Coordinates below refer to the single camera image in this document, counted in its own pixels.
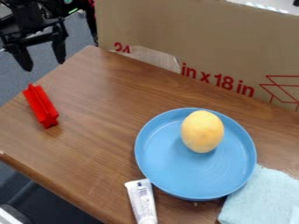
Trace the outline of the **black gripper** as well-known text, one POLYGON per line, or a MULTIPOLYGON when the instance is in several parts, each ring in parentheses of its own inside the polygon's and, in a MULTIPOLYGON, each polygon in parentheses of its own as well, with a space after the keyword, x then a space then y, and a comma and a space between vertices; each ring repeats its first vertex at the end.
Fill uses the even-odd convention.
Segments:
POLYGON ((56 60, 64 63, 67 57, 66 38, 68 37, 63 17, 47 18, 42 5, 50 0, 0 0, 12 12, 14 27, 0 27, 4 49, 14 55, 24 71, 34 70, 34 61, 27 46, 52 42, 56 60))

